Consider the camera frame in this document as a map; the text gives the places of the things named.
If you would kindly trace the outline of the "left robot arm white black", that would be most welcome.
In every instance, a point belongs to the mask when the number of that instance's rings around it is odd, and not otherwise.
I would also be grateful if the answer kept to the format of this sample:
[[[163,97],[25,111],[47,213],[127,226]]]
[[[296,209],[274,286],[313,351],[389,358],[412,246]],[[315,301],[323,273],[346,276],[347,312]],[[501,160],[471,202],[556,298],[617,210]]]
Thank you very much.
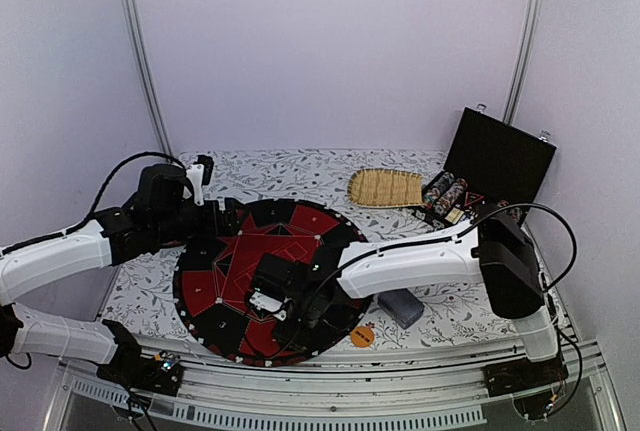
[[[79,359],[97,367],[98,378],[127,391],[177,394],[184,369],[177,355],[143,354],[121,323],[79,321],[37,312],[21,296],[72,275],[116,267],[193,238],[230,237],[246,218],[234,198],[207,200],[212,165],[145,167],[137,190],[121,207],[92,211],[80,224],[16,243],[1,251],[1,356],[24,353]]]

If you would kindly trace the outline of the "orange big blind button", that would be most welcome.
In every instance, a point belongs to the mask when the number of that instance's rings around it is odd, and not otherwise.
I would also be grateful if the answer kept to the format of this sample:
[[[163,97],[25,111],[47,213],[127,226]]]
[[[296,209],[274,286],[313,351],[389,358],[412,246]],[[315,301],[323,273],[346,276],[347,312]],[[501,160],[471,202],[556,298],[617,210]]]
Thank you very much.
[[[356,348],[369,348],[374,344],[375,333],[369,326],[357,326],[351,331],[350,340]]]

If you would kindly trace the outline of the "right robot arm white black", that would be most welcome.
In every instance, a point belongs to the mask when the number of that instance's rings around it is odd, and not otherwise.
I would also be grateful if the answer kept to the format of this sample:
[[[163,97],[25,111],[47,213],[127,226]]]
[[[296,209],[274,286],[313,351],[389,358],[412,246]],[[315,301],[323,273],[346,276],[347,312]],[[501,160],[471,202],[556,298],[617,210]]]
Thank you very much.
[[[503,391],[566,379],[561,333],[546,301],[551,286],[542,277],[533,241],[506,212],[491,207],[469,226],[388,243],[321,246],[302,284],[286,287],[287,316],[274,328],[274,339],[281,350],[308,351],[313,328],[334,305],[410,287],[479,281],[492,312],[513,323],[525,351],[511,368],[487,368],[486,378]]]

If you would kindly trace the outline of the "round red black poker mat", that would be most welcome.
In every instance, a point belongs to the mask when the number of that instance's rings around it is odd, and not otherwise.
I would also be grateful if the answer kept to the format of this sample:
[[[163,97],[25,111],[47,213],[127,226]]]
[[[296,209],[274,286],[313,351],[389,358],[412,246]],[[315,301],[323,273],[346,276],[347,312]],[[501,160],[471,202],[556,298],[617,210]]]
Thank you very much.
[[[348,218],[311,201],[267,199],[245,205],[248,217],[237,234],[188,241],[173,280],[179,317],[199,344],[236,363],[278,367],[312,359],[330,348],[279,351],[272,330],[280,321],[248,305],[257,265],[264,254],[274,254],[308,266],[323,245],[366,238]],[[370,303],[368,297],[360,299],[359,321]]]

